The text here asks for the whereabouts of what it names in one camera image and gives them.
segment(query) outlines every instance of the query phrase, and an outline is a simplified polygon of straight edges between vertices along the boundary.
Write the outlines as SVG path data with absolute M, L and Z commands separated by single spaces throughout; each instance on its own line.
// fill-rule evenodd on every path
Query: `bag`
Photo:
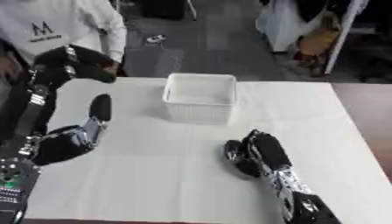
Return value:
M 147 18 L 181 20 L 185 16 L 186 0 L 143 0 L 140 3 Z

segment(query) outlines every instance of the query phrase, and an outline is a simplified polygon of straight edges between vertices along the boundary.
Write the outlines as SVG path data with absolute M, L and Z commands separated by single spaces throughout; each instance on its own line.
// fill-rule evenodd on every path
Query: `printed logo on shirt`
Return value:
M 40 38 L 31 39 L 30 42 L 32 43 L 37 43 L 37 42 L 51 40 L 51 39 L 61 39 L 61 35 L 51 35 L 54 33 L 54 31 L 45 21 L 42 22 L 41 26 L 31 23 L 31 28 L 34 33 L 34 36 L 40 37 Z
M 47 33 L 53 33 L 52 29 L 47 25 L 47 23 L 44 21 L 42 22 L 42 27 L 37 26 L 36 24 L 31 24 L 32 29 L 34 30 L 34 35 L 39 36 L 39 35 L 46 35 Z

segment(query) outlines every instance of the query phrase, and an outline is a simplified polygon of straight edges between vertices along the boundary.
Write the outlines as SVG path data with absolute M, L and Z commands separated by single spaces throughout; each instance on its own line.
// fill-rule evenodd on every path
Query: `person's arm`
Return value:
M 7 49 L 5 42 L 0 39 L 0 79 L 3 79 L 5 75 L 16 79 L 21 71 L 22 68 L 15 60 L 12 52 Z
M 123 60 L 127 29 L 123 17 L 112 7 L 108 0 L 79 0 L 78 5 L 86 20 L 108 35 L 108 53 L 118 63 Z

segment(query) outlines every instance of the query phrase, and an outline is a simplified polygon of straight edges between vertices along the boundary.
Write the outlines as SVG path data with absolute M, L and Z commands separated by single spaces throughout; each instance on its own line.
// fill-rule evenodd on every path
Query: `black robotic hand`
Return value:
M 111 99 L 97 96 L 84 126 L 46 134 L 56 105 L 57 89 L 72 78 L 115 81 L 100 69 L 110 58 L 68 45 L 37 57 L 11 90 L 0 110 L 0 223 L 19 224 L 41 173 L 41 165 L 66 161 L 93 150 L 111 119 Z
M 265 178 L 271 184 L 287 224 L 340 224 L 323 200 L 299 180 L 272 135 L 253 130 L 242 142 L 228 141 L 224 156 L 242 177 Z

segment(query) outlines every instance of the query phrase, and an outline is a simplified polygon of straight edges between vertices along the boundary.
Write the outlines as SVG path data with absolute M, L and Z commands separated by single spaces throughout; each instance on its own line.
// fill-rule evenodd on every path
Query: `person's hand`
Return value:
M 113 74 L 114 76 L 117 76 L 119 66 L 120 66 L 120 64 L 115 62 L 115 63 L 113 63 L 113 66 L 103 67 L 102 69 L 105 70 L 107 73 L 110 73 L 110 74 Z
M 0 77 L 9 75 L 12 79 L 16 79 L 21 72 L 22 68 L 12 57 L 0 57 Z

